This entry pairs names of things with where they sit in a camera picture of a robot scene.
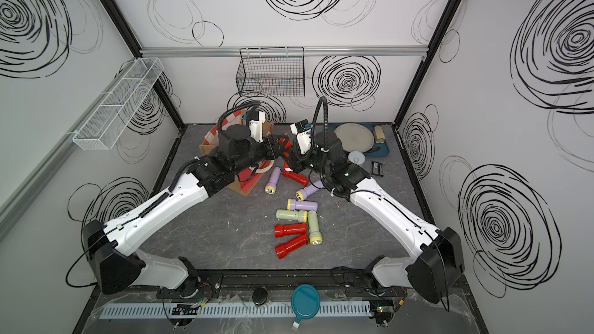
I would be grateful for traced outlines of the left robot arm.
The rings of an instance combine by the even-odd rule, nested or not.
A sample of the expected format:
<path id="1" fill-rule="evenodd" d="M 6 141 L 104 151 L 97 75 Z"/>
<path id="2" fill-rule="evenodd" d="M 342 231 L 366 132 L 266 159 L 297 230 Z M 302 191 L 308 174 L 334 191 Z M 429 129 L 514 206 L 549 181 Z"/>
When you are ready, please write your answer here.
<path id="1" fill-rule="evenodd" d="M 219 134 L 218 147 L 183 164 L 165 190 L 122 216 L 85 225 L 84 256 L 101 292 L 113 295 L 132 286 L 152 286 L 183 298 L 196 295 L 201 278 L 188 259 L 163 258 L 140 247 L 183 212 L 232 184 L 244 170 L 281 157 L 288 144 L 287 135 L 256 140 L 248 127 L 232 125 Z"/>

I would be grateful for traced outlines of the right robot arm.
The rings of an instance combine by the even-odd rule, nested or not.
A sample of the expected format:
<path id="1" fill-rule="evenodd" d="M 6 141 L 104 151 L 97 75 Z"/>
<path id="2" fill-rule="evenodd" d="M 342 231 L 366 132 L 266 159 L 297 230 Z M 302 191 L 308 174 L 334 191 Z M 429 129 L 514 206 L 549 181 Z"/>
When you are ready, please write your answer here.
<path id="1" fill-rule="evenodd" d="M 287 163 L 295 172 L 308 168 L 319 174 L 332 196 L 345 199 L 371 215 L 407 250 L 400 258 L 382 257 L 371 275 L 383 288 L 414 289 L 426 301 L 450 304 L 450 290 L 464 273 L 461 239 L 420 218 L 392 197 L 370 173 L 351 162 L 333 132 L 315 134 L 292 129 Z"/>

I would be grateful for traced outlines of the red flashlight white rim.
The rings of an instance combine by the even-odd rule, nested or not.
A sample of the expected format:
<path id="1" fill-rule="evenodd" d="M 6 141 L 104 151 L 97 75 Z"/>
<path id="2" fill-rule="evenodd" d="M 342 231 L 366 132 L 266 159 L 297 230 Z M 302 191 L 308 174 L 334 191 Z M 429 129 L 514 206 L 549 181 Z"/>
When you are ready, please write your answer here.
<path id="1" fill-rule="evenodd" d="M 292 168 L 289 165 L 289 159 L 291 159 L 292 153 L 292 140 L 290 139 L 289 135 L 285 135 L 284 138 L 279 141 L 279 144 L 281 147 L 281 154 L 285 162 L 284 170 L 286 172 L 291 172 Z"/>

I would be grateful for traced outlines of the red jute tote bag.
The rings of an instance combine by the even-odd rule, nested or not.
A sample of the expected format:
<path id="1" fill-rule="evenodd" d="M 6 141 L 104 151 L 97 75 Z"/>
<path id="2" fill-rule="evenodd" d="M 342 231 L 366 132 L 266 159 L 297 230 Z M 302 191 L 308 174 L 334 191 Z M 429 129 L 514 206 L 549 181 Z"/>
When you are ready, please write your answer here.
<path id="1" fill-rule="evenodd" d="M 222 123 L 222 128 L 226 129 L 231 125 L 241 125 L 244 122 L 243 115 L 246 113 L 246 110 L 237 111 L 235 113 L 229 114 Z M 204 137 L 202 144 L 200 145 L 200 150 L 204 155 L 213 151 L 216 147 L 218 147 L 219 138 L 218 138 L 218 129 L 217 126 L 213 126 L 213 128 L 207 132 Z M 228 185 L 227 188 L 229 190 L 233 190 L 236 193 L 239 193 L 243 196 L 248 196 L 253 188 L 258 184 L 260 179 L 264 176 L 264 174 L 269 171 L 274 166 L 274 162 L 271 160 L 265 160 L 261 164 L 258 165 L 256 173 L 252 177 L 252 168 L 246 169 L 239 174 L 239 176 L 235 177 L 235 181 Z"/>

